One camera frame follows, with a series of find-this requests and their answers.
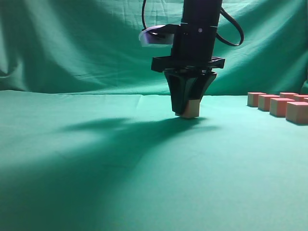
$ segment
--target red block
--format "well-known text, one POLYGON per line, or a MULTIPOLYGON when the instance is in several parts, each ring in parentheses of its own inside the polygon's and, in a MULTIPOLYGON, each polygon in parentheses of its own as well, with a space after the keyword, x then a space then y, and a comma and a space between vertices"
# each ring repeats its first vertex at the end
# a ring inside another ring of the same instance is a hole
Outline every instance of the red block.
POLYGON ((187 102, 185 111, 182 115, 175 113, 176 116, 180 116, 182 118, 191 119, 195 117, 199 117, 200 114, 200 100, 189 100, 187 102))
POLYGON ((248 93, 247 105, 250 106, 250 107, 258 107, 258 97, 259 97, 259 95, 266 95, 266 93, 249 92, 248 93))
POLYGON ((308 95, 294 95, 293 99, 299 102, 303 102, 304 98, 308 98, 308 95))
POLYGON ((270 99, 279 98, 279 95, 259 95, 258 109, 268 112, 270 110, 270 99))
POLYGON ((294 99, 294 95, 298 95, 297 93, 292 92, 281 92, 280 97, 281 98, 288 98, 288 99, 294 99))
POLYGON ((308 102, 288 102, 285 118, 296 124, 308 124, 308 102))
POLYGON ((295 100, 288 98, 271 98, 269 106, 270 114, 277 117, 285 117, 287 102, 295 102, 295 100))

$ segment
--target cube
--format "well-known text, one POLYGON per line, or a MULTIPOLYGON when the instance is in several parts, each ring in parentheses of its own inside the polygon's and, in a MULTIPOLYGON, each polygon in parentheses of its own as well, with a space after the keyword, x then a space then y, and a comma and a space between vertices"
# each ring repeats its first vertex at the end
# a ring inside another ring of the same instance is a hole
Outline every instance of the cube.
POLYGON ((296 124, 308 124, 308 102, 288 102, 285 118, 296 124))
POLYGON ((295 100, 288 98, 271 98, 269 106, 270 114, 277 117, 285 117, 287 102, 295 102, 295 100))
POLYGON ((262 92, 249 92, 247 105, 250 107, 258 107, 258 97, 259 95, 266 95, 266 93, 262 92))
POLYGON ((281 92, 280 97, 281 98, 288 98, 288 99, 293 99, 294 95, 298 95, 297 93, 292 93, 292 92, 281 92))
POLYGON ((186 119, 198 117, 200 114, 200 102, 201 100, 189 100, 184 113, 182 115, 176 113, 175 115, 186 119))
POLYGON ((258 109, 265 112, 270 111, 271 98, 279 98, 279 95, 259 95, 258 109))
POLYGON ((294 95, 293 99, 299 102, 303 102, 304 98, 308 98, 308 95, 294 95))

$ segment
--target green tablecloth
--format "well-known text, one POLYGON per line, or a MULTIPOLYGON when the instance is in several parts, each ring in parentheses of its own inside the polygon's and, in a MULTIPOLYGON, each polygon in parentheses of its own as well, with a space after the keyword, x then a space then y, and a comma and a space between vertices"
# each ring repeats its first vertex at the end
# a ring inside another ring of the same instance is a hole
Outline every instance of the green tablecloth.
POLYGON ((0 230, 304 231, 307 134, 245 96, 0 91, 0 230))

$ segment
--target cable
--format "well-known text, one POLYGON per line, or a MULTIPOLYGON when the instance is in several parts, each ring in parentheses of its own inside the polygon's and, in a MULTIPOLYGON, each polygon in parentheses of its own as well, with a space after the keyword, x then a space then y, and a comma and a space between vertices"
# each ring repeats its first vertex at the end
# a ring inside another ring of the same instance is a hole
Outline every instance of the cable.
POLYGON ((217 35, 216 35, 216 38, 217 38, 219 41, 221 41, 221 42, 223 42, 223 43, 225 43, 225 44, 227 44, 227 45, 229 45, 229 46, 234 46, 234 47, 240 46, 240 45, 244 42, 244 32, 243 32, 241 26, 240 26, 240 25, 237 23, 237 21, 236 21, 234 18, 232 18, 223 8, 221 8, 220 13, 222 14, 222 16, 224 16, 229 22, 231 22, 231 23, 236 27, 236 29, 238 30, 238 32, 239 32, 240 35, 241 35, 241 41, 240 41, 239 44, 231 43, 231 42, 229 42, 229 41, 226 41, 226 40, 225 40, 222 36, 220 36, 218 33, 217 33, 217 35))
POLYGON ((145 20, 144 20, 145 4, 146 4, 146 0, 143 0, 143 5, 142 5, 142 24, 143 24, 143 30, 146 29, 146 24, 145 24, 145 20))
MULTIPOLYGON (((146 24, 145 24, 145 20, 144 20, 145 4, 146 4, 146 0, 143 0, 143 4, 142 4, 142 13, 141 13, 141 15, 142 15, 143 30, 146 30, 146 28, 147 28, 147 27, 146 27, 146 24)), ((229 45, 229 46, 234 46, 234 47, 240 46, 240 45, 244 42, 244 32, 243 32, 241 26, 240 26, 240 25, 237 23, 237 21, 236 21, 234 18, 232 18, 232 16, 230 16, 223 8, 221 8, 220 13, 222 14, 222 16, 224 16, 229 22, 231 22, 231 23, 236 27, 236 29, 238 30, 238 32, 239 32, 240 35, 241 35, 241 41, 240 41, 239 44, 231 43, 231 42, 225 40, 222 36, 220 36, 219 33, 216 34, 216 38, 217 38, 219 41, 221 41, 221 42, 223 42, 223 43, 225 43, 225 44, 227 44, 227 45, 229 45)))

